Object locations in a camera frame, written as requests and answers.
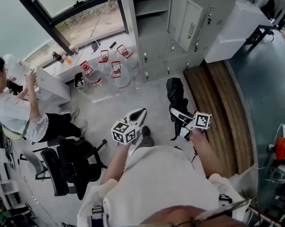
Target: blue floor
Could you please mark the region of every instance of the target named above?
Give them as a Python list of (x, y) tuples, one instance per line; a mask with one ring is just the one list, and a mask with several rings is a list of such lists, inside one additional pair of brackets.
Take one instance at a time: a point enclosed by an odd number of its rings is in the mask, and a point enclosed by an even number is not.
[[(278, 31), (275, 34), (273, 42), (267, 35), (249, 54), (244, 46), (229, 60), (251, 115), (258, 167), (269, 163), (267, 145), (273, 143), (278, 126), (285, 124), (285, 39)], [(277, 187), (265, 180), (268, 169), (259, 170), (258, 205), (262, 211), (273, 201)]]

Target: glasses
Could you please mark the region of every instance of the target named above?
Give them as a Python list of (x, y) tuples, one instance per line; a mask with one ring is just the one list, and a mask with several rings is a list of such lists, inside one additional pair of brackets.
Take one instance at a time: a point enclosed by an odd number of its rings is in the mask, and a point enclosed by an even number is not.
[(176, 225), (171, 225), (169, 223), (162, 223), (162, 224), (155, 223), (155, 224), (141, 224), (141, 225), (135, 225), (135, 226), (131, 226), (131, 227), (181, 227), (182, 225), (185, 225), (185, 224), (190, 224), (190, 226), (192, 226), (192, 227), (197, 227), (205, 221), (217, 218), (221, 215), (228, 213), (229, 211), (233, 211), (233, 210), (239, 209), (245, 205), (248, 205), (250, 203), (250, 200), (251, 199), (244, 199), (244, 200), (239, 201), (239, 202), (235, 202), (235, 203), (231, 203), (231, 204), (226, 205), (226, 206), (222, 206), (222, 207), (215, 209), (215, 210), (202, 212), (197, 217), (195, 217), (195, 219), (192, 219), (192, 220), (189, 220), (186, 222), (182, 222), (182, 223), (179, 223)]

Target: wooden board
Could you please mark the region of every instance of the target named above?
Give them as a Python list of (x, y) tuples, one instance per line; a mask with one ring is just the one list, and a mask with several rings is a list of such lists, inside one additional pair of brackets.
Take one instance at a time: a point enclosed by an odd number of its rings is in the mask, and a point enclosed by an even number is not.
[(223, 62), (207, 64), (207, 68), (216, 85), (230, 124), (238, 173), (241, 174), (253, 165), (252, 143), (243, 107), (235, 85)]
[(227, 177), (253, 165), (252, 143), (240, 97), (223, 62), (184, 71), (197, 109), (213, 115), (206, 135)]
[(218, 106), (220, 99), (214, 92), (205, 68), (191, 68), (184, 74), (197, 109), (213, 115), (211, 128), (207, 130), (206, 135), (223, 165), (226, 176), (231, 177), (236, 173), (237, 163), (228, 123), (223, 110)]

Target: bottle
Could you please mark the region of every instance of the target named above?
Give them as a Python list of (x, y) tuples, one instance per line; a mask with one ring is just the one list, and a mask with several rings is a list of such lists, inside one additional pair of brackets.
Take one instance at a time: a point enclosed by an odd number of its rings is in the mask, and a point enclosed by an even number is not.
[(103, 50), (100, 51), (101, 60), (98, 62), (98, 69), (105, 74), (106, 76), (110, 76), (111, 72), (111, 64), (109, 63), (109, 51)]
[(55, 51), (52, 53), (52, 56), (53, 56), (53, 59), (59, 61), (60, 63), (64, 62), (64, 59), (62, 58), (62, 56), (56, 53)]
[(125, 67), (128, 68), (132, 77), (136, 77), (139, 73), (138, 61), (136, 54), (132, 51), (127, 50), (127, 48), (122, 44), (117, 49), (116, 57), (123, 61)]
[(90, 83), (91, 85), (98, 85), (102, 82), (100, 72), (98, 70), (93, 70), (89, 63), (87, 61), (84, 61), (82, 64), (80, 64), (80, 67), (85, 72), (85, 80)]
[(69, 64), (71, 65), (72, 64), (72, 61), (69, 59), (68, 56), (66, 56), (64, 53), (61, 54), (62, 58)]
[(127, 68), (122, 66), (120, 61), (112, 62), (111, 81), (120, 89), (128, 87), (132, 81)]
[(69, 50), (72, 51), (74, 54), (78, 54), (78, 48), (73, 44), (70, 44)]

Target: window frame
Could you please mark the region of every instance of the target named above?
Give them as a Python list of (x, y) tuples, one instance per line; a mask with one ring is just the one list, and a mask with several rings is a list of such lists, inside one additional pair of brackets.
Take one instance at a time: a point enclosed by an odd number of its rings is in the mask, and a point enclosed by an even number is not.
[[(69, 49), (70, 43), (63, 37), (63, 35), (59, 32), (59, 30), (55, 27), (57, 24), (63, 22), (64, 20), (82, 12), (89, 8), (92, 8), (96, 5), (102, 4), (107, 2), (108, 0), (86, 0), (86, 1), (80, 1), (79, 3), (73, 5), (68, 10), (64, 11), (63, 13), (51, 18), (47, 11), (43, 8), (43, 6), (37, 1), (37, 0), (19, 0), (22, 5), (25, 7), (25, 9), (31, 14), (31, 16), (41, 25), (41, 27), (50, 35), (51, 38), (53, 38), (64, 50), (64, 52), (67, 55), (73, 55), (73, 52)], [(127, 22), (125, 19), (125, 12), (123, 9), (123, 5), (121, 0), (117, 0), (119, 10), (121, 13), (121, 17), (124, 24), (124, 30), (122, 32), (120, 29), (116, 30), (116, 33), (107, 32), (102, 35), (96, 36), (97, 40), (103, 40), (105, 38), (109, 38), (115, 35), (118, 35), (120, 33), (129, 33)], [(91, 43), (91, 40), (86, 40), (79, 44), (79, 48), (84, 47), (86, 44)], [(39, 65), (39, 67), (45, 68), (52, 63), (54, 63), (55, 60), (50, 59), (48, 61), (45, 61), (43, 64)]]

